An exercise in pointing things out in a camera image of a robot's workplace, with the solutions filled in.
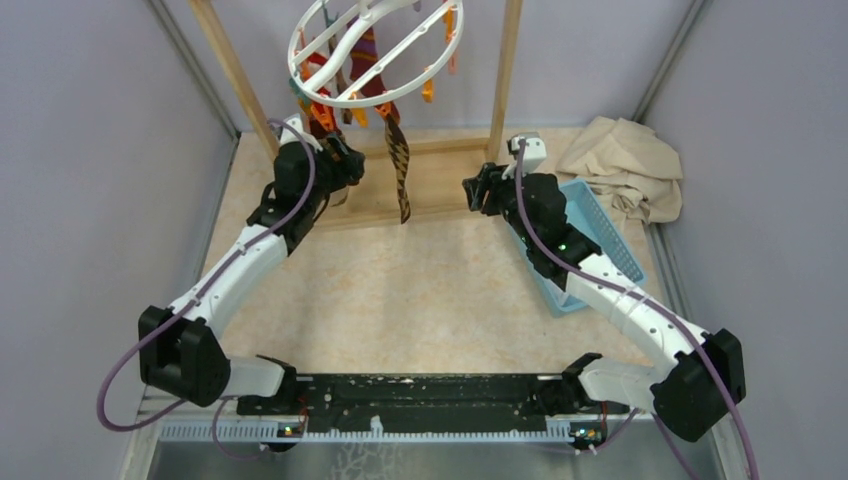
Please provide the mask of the brown yellow argyle sock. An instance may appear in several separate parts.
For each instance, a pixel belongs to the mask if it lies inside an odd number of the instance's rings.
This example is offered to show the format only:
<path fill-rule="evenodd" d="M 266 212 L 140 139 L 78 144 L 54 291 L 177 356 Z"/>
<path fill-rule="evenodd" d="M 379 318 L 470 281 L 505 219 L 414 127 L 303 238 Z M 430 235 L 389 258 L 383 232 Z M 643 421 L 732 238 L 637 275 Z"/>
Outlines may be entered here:
<path fill-rule="evenodd" d="M 398 121 L 392 114 L 385 117 L 384 138 L 389 158 L 395 171 L 400 223 L 405 224 L 410 219 L 412 213 L 407 190 L 410 148 Z"/>

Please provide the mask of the white round clip hanger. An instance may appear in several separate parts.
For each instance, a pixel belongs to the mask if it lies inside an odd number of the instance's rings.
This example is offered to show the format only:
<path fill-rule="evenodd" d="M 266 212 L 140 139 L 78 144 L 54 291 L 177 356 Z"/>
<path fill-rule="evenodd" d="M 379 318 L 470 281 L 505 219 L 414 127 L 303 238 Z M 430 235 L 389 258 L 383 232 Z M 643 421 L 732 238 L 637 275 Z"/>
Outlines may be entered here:
<path fill-rule="evenodd" d="M 376 42 L 377 25 L 403 11 L 420 18 L 407 25 L 388 46 Z M 456 71 L 464 33 L 462 1 L 314 1 L 300 16 L 286 51 L 289 83 L 306 103 L 340 109 L 381 107 L 418 94 L 426 103 L 435 97 L 435 77 Z M 407 68 L 411 76 L 391 83 L 382 76 L 425 37 L 442 39 L 424 60 Z"/>

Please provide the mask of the wooden hanger stand frame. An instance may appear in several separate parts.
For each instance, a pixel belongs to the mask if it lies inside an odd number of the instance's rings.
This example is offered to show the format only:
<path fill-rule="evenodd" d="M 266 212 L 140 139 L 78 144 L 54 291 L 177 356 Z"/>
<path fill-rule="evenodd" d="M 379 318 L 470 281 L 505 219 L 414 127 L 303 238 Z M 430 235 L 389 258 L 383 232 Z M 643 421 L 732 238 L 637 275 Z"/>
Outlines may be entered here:
<path fill-rule="evenodd" d="M 273 135 L 270 118 L 263 111 L 214 7 L 208 1 L 194 1 L 190 7 L 243 110 L 259 135 L 267 157 L 274 163 L 281 146 L 279 136 Z M 462 208 L 458 194 L 460 176 L 474 166 L 498 157 L 521 12 L 520 2 L 506 3 L 488 136 L 419 143 L 407 140 L 410 148 L 407 177 L 412 210 L 410 219 L 459 211 Z M 301 117 L 305 128 L 316 141 L 332 133 L 343 135 L 352 148 L 366 156 L 363 178 L 358 185 L 350 187 L 347 201 L 339 206 L 339 213 L 330 216 L 329 225 L 345 228 L 369 226 L 391 220 L 400 221 L 395 171 L 384 138 L 387 115 L 394 115 L 401 129 L 397 101 L 376 108 L 340 109 L 306 103 L 294 93 L 291 85 L 290 89 L 300 106 L 300 112 L 296 115 Z"/>

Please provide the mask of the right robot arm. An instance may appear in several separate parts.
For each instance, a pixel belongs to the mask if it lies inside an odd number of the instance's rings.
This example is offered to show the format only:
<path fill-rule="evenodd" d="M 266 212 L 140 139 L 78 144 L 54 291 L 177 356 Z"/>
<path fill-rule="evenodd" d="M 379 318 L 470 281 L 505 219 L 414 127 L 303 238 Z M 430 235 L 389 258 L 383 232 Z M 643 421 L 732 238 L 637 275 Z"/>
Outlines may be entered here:
<path fill-rule="evenodd" d="M 647 294 L 606 248 L 567 217 L 567 197 L 552 174 L 484 164 L 463 180 L 468 208 L 498 216 L 521 241 L 536 273 L 609 321 L 649 359 L 647 366 L 587 353 L 563 373 L 563 398 L 576 412 L 614 402 L 656 415 L 694 442 L 720 420 L 740 419 L 746 396 L 739 339 L 692 324 Z"/>

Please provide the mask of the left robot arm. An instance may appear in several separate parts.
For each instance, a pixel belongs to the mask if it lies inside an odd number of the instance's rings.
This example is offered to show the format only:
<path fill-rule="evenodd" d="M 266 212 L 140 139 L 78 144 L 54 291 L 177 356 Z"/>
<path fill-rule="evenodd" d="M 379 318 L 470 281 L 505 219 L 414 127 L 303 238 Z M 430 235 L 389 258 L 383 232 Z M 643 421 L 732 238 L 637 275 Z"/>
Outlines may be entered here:
<path fill-rule="evenodd" d="M 167 307 L 148 307 L 138 321 L 142 382 L 206 407 L 224 397 L 258 397 L 277 414 L 292 411 L 300 388 L 290 365 L 270 358 L 229 358 L 220 345 L 251 291 L 312 230 L 337 191 L 364 176 L 365 156 L 335 135 L 320 141 L 286 134 L 257 208 L 226 254 Z"/>

